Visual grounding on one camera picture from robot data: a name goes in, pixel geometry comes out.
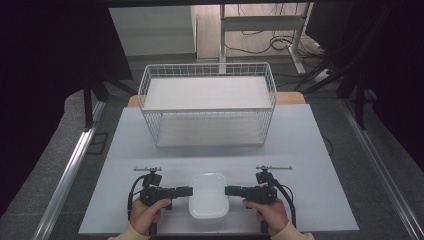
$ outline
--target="person's left hand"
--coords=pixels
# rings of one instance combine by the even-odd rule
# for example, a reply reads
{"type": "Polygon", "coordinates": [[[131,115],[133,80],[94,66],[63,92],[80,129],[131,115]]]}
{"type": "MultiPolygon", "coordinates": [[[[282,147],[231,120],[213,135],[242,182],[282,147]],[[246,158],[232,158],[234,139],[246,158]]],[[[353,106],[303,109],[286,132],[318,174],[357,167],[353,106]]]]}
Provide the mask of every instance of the person's left hand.
{"type": "Polygon", "coordinates": [[[137,198],[132,204],[130,224],[138,233],[149,236],[149,227],[152,223],[160,221],[160,209],[171,204],[171,199],[162,199],[152,206],[145,206],[140,198],[137,198]]]}

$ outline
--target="person's arm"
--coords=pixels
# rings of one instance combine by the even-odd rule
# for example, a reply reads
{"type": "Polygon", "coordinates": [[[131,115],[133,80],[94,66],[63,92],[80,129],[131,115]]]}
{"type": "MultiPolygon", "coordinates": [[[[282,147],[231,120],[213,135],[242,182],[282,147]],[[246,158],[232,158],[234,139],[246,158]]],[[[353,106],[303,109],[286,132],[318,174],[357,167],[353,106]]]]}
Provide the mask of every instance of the person's arm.
{"type": "Polygon", "coordinates": [[[130,221],[127,229],[117,237],[110,237],[108,240],[147,240],[149,227],[152,223],[160,221],[160,209],[168,206],[171,199],[162,199],[150,207],[143,205],[137,198],[132,205],[130,221]]]}
{"type": "Polygon", "coordinates": [[[269,205],[262,205],[248,200],[243,200],[246,207],[256,209],[256,218],[259,222],[268,223],[268,233],[271,240],[314,240],[310,233],[300,233],[287,217],[283,201],[277,199],[269,205]]]}

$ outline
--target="aluminum rail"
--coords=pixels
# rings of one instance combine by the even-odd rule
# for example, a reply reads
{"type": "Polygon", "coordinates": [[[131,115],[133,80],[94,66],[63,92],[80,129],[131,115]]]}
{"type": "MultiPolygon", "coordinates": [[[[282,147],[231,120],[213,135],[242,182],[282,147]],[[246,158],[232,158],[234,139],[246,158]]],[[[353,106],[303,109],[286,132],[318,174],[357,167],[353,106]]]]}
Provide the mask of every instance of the aluminum rail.
{"type": "Polygon", "coordinates": [[[32,239],[42,240],[48,239],[56,223],[56,220],[62,210],[63,204],[68,196],[69,190],[72,187],[75,176],[78,173],[78,169],[81,165],[82,159],[84,158],[85,152],[87,151],[88,145],[93,137],[94,132],[98,124],[101,113],[103,112],[105,103],[97,102],[93,110],[93,126],[87,132],[81,134],[80,139],[74,149],[74,152],[69,159],[68,165],[63,172],[62,178],[50,199],[49,205],[44,212],[43,217],[32,237],[32,239]]]}
{"type": "Polygon", "coordinates": [[[399,214],[403,224],[405,225],[406,230],[408,231],[411,239],[414,240],[424,240],[423,229],[418,222],[417,217],[415,216],[414,211],[408,203],[408,200],[403,196],[402,192],[399,190],[399,187],[395,183],[394,179],[390,175],[386,165],[384,164],[383,159],[381,159],[378,151],[374,147],[371,139],[368,137],[367,131],[362,130],[359,124],[356,122],[353,109],[349,103],[349,100],[340,100],[342,108],[349,119],[350,124],[352,125],[353,130],[355,131],[356,136],[358,137],[359,142],[364,148],[368,159],[374,167],[374,171],[380,179],[384,189],[387,192],[390,200],[392,201],[397,213],[399,214]]]}

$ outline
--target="white wall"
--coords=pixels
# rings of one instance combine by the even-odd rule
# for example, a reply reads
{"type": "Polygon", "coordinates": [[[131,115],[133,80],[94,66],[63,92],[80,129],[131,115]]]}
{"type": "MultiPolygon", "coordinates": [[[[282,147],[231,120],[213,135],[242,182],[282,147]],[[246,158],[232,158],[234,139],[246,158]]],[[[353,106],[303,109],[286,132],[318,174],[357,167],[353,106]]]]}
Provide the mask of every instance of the white wall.
{"type": "Polygon", "coordinates": [[[195,52],[195,20],[190,6],[109,11],[127,56],[195,52]]]}

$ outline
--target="metal basket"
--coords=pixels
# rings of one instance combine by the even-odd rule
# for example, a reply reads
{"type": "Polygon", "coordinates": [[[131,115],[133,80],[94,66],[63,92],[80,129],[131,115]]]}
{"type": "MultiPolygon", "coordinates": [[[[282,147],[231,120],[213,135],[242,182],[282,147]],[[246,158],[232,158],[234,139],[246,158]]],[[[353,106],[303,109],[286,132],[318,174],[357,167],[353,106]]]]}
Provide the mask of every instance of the metal basket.
{"type": "Polygon", "coordinates": [[[148,65],[140,109],[158,147],[261,146],[275,107],[268,63],[148,65]]]}

